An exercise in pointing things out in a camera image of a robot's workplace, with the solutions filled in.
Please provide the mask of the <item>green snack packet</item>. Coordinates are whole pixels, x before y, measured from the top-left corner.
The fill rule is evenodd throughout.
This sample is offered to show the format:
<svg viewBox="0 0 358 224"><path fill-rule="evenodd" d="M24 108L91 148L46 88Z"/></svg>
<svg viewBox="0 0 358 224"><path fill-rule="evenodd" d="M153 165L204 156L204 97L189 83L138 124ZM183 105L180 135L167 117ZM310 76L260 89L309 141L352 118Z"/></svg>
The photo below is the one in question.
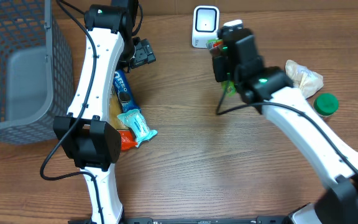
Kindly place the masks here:
<svg viewBox="0 0 358 224"><path fill-rule="evenodd" d="M206 47L209 50L209 53L212 55L212 58L220 56L226 47L223 46L223 41L221 39L210 39L206 43ZM222 89L226 91L228 97L233 96L236 93L233 81L225 80L220 82Z"/></svg>

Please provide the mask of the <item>blue Oreo cookie pack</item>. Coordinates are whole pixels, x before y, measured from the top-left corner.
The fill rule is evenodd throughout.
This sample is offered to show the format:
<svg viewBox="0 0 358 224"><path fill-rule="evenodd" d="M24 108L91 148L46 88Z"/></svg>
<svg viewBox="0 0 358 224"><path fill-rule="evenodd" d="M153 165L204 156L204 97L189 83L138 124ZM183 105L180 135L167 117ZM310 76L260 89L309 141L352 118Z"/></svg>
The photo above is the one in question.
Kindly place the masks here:
<svg viewBox="0 0 358 224"><path fill-rule="evenodd" d="M134 109L141 110L135 102L135 98L123 70L116 70L114 72L113 87L124 113Z"/></svg>

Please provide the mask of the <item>teal snack packet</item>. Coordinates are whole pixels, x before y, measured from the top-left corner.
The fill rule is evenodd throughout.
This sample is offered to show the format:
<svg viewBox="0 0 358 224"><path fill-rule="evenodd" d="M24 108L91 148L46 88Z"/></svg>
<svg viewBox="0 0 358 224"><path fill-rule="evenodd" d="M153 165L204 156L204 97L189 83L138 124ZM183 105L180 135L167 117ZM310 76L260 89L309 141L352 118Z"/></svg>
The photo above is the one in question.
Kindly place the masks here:
<svg viewBox="0 0 358 224"><path fill-rule="evenodd" d="M121 113L117 115L117 118L135 134L136 147L139 147L144 141L150 141L158 134L157 130L149 128L139 109Z"/></svg>

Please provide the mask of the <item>red snack packet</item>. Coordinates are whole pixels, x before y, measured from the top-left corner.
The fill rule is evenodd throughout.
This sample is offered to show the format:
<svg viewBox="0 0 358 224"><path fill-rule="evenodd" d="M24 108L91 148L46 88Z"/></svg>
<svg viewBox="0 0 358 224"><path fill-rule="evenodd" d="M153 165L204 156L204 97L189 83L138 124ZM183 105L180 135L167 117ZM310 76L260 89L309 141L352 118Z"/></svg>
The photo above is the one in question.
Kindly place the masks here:
<svg viewBox="0 0 358 224"><path fill-rule="evenodd" d="M109 100L109 124L121 135L121 151L127 151L136 147L137 143L129 128L117 118L117 115L121 113L122 109L118 97L115 91L111 90L111 97Z"/></svg>

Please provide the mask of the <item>beige paper bag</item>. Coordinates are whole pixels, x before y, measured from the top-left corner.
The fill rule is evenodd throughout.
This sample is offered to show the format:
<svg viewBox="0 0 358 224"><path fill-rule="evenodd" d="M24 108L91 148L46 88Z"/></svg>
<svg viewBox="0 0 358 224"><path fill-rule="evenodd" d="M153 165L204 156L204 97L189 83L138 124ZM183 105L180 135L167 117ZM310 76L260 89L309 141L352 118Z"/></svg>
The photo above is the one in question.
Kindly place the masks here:
<svg viewBox="0 0 358 224"><path fill-rule="evenodd" d="M305 98L312 97L324 86L322 75L293 60L286 61L285 72Z"/></svg>

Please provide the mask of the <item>green lid jar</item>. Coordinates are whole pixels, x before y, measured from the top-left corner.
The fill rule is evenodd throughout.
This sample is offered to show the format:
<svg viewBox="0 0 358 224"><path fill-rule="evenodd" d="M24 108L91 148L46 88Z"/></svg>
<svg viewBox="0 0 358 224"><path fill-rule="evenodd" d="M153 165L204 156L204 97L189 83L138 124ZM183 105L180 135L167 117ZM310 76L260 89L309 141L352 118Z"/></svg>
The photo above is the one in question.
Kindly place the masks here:
<svg viewBox="0 0 358 224"><path fill-rule="evenodd" d="M323 93L314 100L313 109L320 116L328 117L339 109L339 101L333 94Z"/></svg>

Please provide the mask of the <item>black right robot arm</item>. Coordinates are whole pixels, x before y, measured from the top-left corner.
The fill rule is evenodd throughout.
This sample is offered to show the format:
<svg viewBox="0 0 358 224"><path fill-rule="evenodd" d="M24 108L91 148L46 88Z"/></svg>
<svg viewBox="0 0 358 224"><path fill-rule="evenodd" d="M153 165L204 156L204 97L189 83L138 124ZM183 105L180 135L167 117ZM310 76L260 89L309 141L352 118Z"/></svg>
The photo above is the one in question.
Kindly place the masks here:
<svg viewBox="0 0 358 224"><path fill-rule="evenodd" d="M358 152L342 141L280 67L266 67L254 34L241 24L218 30L223 47L213 56L217 82L233 83L243 107L254 107L298 148L317 173L323 196L283 223L358 223Z"/></svg>

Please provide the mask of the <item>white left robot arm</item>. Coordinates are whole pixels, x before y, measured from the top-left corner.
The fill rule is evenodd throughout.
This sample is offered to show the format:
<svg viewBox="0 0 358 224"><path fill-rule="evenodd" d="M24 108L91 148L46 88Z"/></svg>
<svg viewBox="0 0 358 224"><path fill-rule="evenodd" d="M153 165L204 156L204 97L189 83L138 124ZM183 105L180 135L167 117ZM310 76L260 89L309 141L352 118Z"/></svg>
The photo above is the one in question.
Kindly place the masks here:
<svg viewBox="0 0 358 224"><path fill-rule="evenodd" d="M92 215L87 223L125 223L119 200L115 165L121 135L109 124L114 79L123 69L155 62L149 41L137 36L142 6L138 1L93 4L77 23L86 35L80 81L66 115L56 116L53 131L68 158L88 186Z"/></svg>

